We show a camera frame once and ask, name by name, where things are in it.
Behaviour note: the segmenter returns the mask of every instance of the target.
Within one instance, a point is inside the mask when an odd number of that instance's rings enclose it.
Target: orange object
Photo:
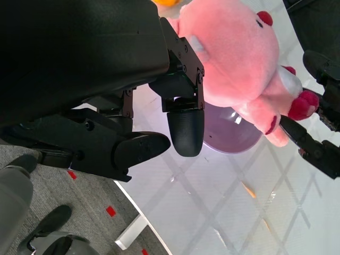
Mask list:
[[[157,4],[162,4],[169,7],[178,4],[180,1],[181,0],[154,0],[154,2]]]
[[[252,198],[256,198],[256,194],[251,190],[249,189],[243,182],[241,182],[243,187],[245,188],[245,190],[249,193],[249,195],[252,197]]]

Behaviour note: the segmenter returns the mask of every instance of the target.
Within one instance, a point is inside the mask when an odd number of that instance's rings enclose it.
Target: red plush foot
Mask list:
[[[293,101],[288,117],[301,121],[311,116],[319,107],[319,97],[311,91],[303,91],[299,97]]]
[[[286,68],[288,71],[290,71],[292,74],[296,75],[296,70],[292,68],[291,66],[284,66],[282,65],[283,68]]]

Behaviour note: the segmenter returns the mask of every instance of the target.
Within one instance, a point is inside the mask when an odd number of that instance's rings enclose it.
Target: black shoe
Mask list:
[[[34,237],[47,236],[48,234],[59,230],[70,219],[72,209],[63,205],[51,211],[18,246],[18,255],[31,255],[34,248],[31,247],[30,241]]]

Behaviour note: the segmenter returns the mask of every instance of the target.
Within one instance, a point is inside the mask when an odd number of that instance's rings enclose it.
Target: person's leg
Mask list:
[[[32,155],[23,155],[0,169],[0,255],[14,241],[31,204],[30,175],[37,166]]]
[[[66,205],[50,212],[20,243],[18,255],[99,255],[87,239],[58,232],[71,214],[72,209]]]

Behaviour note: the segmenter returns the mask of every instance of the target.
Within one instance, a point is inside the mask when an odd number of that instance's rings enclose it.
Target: gray carpet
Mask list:
[[[36,153],[21,147],[0,146],[0,167],[25,152]],[[138,212],[112,180],[75,174],[74,180],[64,169],[41,165],[31,174],[34,185],[31,208],[8,255],[15,255],[20,241],[59,205],[69,205],[73,209],[71,219],[62,230],[87,238],[101,255],[142,255],[143,249],[149,255],[168,254],[149,227],[126,251],[122,251],[114,241]],[[109,206],[116,211],[114,217],[106,211]]]

